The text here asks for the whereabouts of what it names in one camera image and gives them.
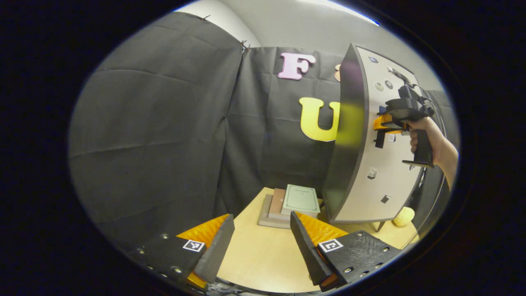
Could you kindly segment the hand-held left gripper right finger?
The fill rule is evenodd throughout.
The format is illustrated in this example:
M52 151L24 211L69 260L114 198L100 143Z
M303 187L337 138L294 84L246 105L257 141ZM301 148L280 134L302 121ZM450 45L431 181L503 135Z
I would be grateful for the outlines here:
M291 231L313 285L323 292L361 281L401 252L366 231L349 233L295 211Z

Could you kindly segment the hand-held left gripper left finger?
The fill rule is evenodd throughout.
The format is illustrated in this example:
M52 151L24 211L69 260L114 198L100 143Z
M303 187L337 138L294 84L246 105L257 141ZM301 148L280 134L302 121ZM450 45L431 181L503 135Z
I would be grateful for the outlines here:
M127 255L178 288L208 290L216 281L234 231L234 216L224 214L180 234L158 234L132 247Z

